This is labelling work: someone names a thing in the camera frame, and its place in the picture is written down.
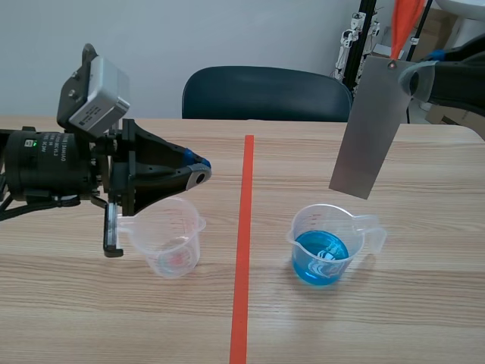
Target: measuring cup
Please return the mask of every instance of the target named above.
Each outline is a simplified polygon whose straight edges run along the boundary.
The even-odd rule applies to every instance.
[[[300,210],[286,235],[293,244],[296,274],[316,285],[338,281],[364,243],[372,253],[378,253],[386,237],[377,216],[354,216],[340,207],[325,204]]]
[[[177,278],[200,258],[199,232],[205,220],[185,199],[168,197],[133,217],[118,217],[118,230],[145,256],[157,275]]]

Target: chair backrest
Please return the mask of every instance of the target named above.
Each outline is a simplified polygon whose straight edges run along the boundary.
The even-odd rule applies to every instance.
[[[347,122],[352,96],[339,81],[271,67],[210,67],[183,91],[185,119]]]

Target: robotic arm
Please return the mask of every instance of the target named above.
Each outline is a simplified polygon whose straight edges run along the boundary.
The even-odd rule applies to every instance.
[[[127,75],[86,44],[81,67],[61,91],[57,121],[64,133],[0,130],[0,221],[88,199],[105,210],[105,255],[118,257],[118,206],[133,216],[211,177],[208,160],[134,120],[123,119],[118,130],[129,107]],[[7,209],[14,200],[26,204]]]
[[[485,35],[458,48],[435,51],[407,68],[401,87],[415,99],[485,116]]]

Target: metal plate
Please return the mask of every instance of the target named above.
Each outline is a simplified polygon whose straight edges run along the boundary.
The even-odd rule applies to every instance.
[[[405,122],[411,96],[398,83],[401,72],[413,65],[369,56],[364,65],[330,189],[367,199],[391,147],[399,124]]]

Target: orange tape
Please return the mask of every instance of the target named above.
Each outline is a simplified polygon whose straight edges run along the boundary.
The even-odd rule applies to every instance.
[[[233,324],[229,364],[246,364],[248,349],[249,246],[251,243],[252,171],[255,137],[244,139],[239,230],[237,233],[236,276],[234,278]]]

